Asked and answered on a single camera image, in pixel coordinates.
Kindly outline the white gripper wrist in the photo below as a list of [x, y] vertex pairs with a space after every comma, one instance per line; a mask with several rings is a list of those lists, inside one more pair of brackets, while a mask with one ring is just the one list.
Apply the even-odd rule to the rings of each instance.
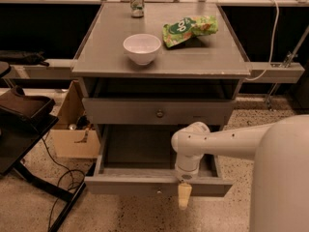
[[[195, 122], [173, 134], [171, 145], [176, 152], [175, 171], [181, 182], [191, 182], [198, 176], [200, 161], [204, 153], [198, 153], [197, 150], [210, 132], [204, 123]], [[178, 185], [178, 202], [181, 210], [187, 208], [191, 192], [191, 184], [180, 183]]]

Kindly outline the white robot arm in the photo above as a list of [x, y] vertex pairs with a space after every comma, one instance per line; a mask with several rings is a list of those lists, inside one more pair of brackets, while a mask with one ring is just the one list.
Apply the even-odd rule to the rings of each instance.
[[249, 232], [309, 231], [309, 116], [273, 124], [211, 132], [202, 122], [178, 130], [179, 207], [185, 209], [203, 155], [254, 161]]

